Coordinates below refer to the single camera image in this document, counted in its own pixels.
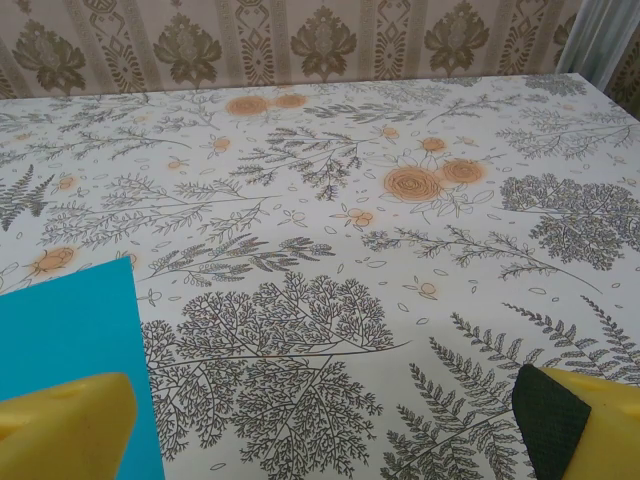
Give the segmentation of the floral tablecloth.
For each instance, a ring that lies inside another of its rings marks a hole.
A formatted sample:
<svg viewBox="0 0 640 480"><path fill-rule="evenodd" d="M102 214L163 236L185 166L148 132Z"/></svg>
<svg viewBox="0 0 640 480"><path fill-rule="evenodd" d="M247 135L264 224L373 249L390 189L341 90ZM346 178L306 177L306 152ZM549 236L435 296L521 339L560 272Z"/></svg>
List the floral tablecloth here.
<svg viewBox="0 0 640 480"><path fill-rule="evenodd" d="M165 480L534 480L640 386L640 121L576 74L0 100L0 296L130 262Z"/></svg>

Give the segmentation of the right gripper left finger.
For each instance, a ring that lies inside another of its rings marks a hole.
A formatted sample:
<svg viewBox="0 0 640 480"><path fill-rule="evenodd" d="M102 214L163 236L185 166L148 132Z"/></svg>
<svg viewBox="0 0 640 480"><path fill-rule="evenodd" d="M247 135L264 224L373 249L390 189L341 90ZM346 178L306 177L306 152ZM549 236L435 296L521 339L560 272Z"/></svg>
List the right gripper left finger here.
<svg viewBox="0 0 640 480"><path fill-rule="evenodd" d="M137 417L124 373L0 402L0 480L115 480Z"/></svg>

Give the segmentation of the white curtain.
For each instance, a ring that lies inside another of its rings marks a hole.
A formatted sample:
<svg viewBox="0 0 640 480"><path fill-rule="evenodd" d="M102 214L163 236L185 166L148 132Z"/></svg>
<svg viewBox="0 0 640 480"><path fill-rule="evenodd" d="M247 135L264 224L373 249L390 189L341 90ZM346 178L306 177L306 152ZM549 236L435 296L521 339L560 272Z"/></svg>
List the white curtain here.
<svg viewBox="0 0 640 480"><path fill-rule="evenodd" d="M578 73L604 92L640 25L640 0L584 0L555 72Z"/></svg>

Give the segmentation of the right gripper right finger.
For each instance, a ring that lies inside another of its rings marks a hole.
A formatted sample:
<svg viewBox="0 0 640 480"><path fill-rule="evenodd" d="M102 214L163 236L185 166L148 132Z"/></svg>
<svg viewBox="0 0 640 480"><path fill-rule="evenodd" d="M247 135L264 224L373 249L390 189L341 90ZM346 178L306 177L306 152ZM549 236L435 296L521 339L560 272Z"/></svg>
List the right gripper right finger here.
<svg viewBox="0 0 640 480"><path fill-rule="evenodd" d="M537 480L640 480L640 387L527 364L512 410Z"/></svg>

